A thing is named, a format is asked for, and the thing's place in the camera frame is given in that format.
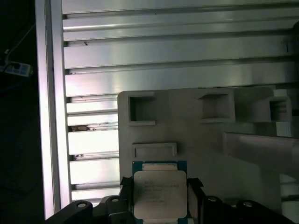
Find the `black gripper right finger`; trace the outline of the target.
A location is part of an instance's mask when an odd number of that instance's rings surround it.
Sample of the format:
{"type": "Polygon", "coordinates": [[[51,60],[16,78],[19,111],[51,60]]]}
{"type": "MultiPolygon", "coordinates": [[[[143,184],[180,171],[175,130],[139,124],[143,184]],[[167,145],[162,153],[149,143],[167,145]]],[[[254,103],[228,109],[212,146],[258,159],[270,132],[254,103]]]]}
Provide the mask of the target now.
{"type": "Polygon", "coordinates": [[[196,224],[292,224],[287,217],[252,200],[234,206],[216,196],[207,196],[198,178],[187,179],[189,214],[196,224]]]}

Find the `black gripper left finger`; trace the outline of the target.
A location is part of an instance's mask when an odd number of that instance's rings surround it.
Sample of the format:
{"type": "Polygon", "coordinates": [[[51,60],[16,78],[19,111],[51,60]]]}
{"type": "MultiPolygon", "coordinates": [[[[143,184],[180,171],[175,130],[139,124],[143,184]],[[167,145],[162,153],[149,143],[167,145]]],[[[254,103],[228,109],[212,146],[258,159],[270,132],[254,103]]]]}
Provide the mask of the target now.
{"type": "Polygon", "coordinates": [[[134,224],[133,177],[123,177],[118,195],[102,198],[97,206],[77,200],[46,219],[46,224],[134,224]]]}

